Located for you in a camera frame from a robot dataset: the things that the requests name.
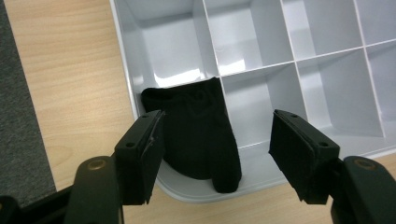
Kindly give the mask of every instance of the wooden surface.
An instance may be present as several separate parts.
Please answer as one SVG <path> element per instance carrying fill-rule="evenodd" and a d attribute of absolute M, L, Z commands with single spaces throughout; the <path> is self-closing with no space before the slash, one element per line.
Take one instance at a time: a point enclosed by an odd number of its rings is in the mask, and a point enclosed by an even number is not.
<path fill-rule="evenodd" d="M 108 0 L 6 0 L 57 189 L 88 158 L 110 155 L 133 123 Z M 396 155 L 378 161 L 396 176 Z M 290 185 L 219 203 L 174 200 L 158 187 L 126 223 L 332 223 Z"/>

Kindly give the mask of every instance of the white plastic tray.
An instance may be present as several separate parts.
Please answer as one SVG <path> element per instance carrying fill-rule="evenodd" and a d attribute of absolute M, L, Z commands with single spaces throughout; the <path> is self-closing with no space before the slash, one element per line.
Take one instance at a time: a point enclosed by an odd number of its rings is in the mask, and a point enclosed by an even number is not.
<path fill-rule="evenodd" d="M 396 152 L 396 1 L 110 0 L 134 117 L 142 90 L 219 77 L 239 147 L 239 190 L 166 162 L 157 184 L 209 203 L 286 182 L 269 156 L 274 109 L 307 119 L 348 155 Z"/>

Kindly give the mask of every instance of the gray carpet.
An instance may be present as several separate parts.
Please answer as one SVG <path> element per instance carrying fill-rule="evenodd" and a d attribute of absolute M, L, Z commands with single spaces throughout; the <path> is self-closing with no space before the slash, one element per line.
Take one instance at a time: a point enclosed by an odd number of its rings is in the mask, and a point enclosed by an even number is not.
<path fill-rule="evenodd" d="M 21 61 L 0 3 L 0 195 L 21 206 L 55 192 Z"/>

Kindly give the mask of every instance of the wooden table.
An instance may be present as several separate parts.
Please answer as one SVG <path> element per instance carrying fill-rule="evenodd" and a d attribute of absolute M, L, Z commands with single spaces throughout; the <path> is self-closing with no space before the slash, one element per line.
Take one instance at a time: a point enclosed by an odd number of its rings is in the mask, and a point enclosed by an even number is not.
<path fill-rule="evenodd" d="M 57 189 L 85 160 L 110 155 L 133 123 L 108 0 L 6 0 Z M 396 155 L 378 161 L 396 176 Z M 290 185 L 189 204 L 155 188 L 124 207 L 126 223 L 332 223 L 330 204 L 300 203 Z"/>

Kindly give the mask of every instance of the storage box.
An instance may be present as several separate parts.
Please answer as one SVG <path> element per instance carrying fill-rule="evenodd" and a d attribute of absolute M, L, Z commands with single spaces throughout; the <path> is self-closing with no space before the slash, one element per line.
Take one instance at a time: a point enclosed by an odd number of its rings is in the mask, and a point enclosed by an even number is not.
<path fill-rule="evenodd" d="M 307 119 L 349 155 L 396 152 L 396 1 L 110 0 L 134 117 L 145 88 L 219 77 L 239 147 L 239 190 L 163 162 L 157 184 L 209 203 L 286 179 L 268 154 L 274 109 Z"/>

